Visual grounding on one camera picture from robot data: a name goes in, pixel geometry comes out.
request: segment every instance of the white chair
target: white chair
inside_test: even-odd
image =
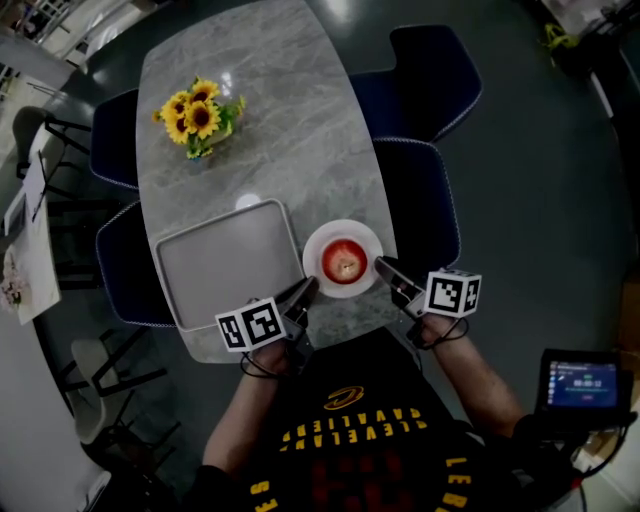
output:
[[[124,425],[122,416],[134,393],[130,389],[167,373],[160,369],[126,381],[120,380],[115,363],[147,330],[147,327],[137,329],[112,355],[104,345],[104,341],[114,333],[112,330],[99,339],[75,340],[71,344],[74,360],[62,370],[60,377],[64,380],[77,367],[84,379],[63,387],[82,444],[92,444],[105,429],[128,428],[131,424]]]

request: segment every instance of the apple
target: apple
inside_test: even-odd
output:
[[[322,270],[334,283],[355,283],[367,270],[367,255],[353,240],[336,240],[322,253]]]

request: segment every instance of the floor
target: floor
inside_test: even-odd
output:
[[[97,104],[137,87],[151,48],[241,3],[185,0],[160,9],[96,53],[87,74],[74,75],[65,86],[69,97],[49,108],[59,117],[90,123]],[[610,346],[620,283],[636,254],[615,137],[595,94],[587,83],[553,67],[538,43],[539,27],[515,1],[308,3],[349,73],[392,66],[387,36],[406,24],[451,25],[475,60],[483,97],[469,119],[438,143],[462,235],[457,267],[483,275],[471,335],[531,410],[546,347]],[[8,172],[13,167],[5,163],[0,175]],[[87,196],[115,193],[89,174],[74,186]],[[420,232],[417,227],[416,234],[428,238],[428,228]],[[96,336],[114,326],[131,330],[118,325],[101,290],[65,292],[44,319],[60,365],[70,359],[75,337]],[[169,377],[145,388],[149,397],[139,405],[150,427],[160,429],[173,418],[182,422],[171,441],[179,450],[161,475],[180,494],[240,371],[196,363],[176,331],[155,330],[152,337],[132,360],[163,365]],[[445,403],[462,415],[432,356],[424,355],[423,362]]]

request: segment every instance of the small screen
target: small screen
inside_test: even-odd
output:
[[[547,404],[550,407],[616,407],[615,364],[552,361]]]

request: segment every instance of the sunflower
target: sunflower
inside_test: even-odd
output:
[[[217,83],[212,82],[211,80],[202,80],[200,78],[195,84],[193,84],[191,90],[193,91],[193,96],[191,97],[192,103],[195,103],[196,101],[206,102],[220,94],[220,89],[218,89]]]
[[[162,117],[166,120],[184,117],[187,109],[185,103],[188,103],[190,100],[191,94],[187,91],[175,93],[162,107]]]
[[[185,117],[168,119],[166,125],[169,137],[171,137],[171,140],[176,144],[186,144],[189,139],[189,134],[195,131]]]
[[[201,139],[206,139],[218,129],[220,122],[218,107],[204,101],[196,101],[187,110],[186,120]]]

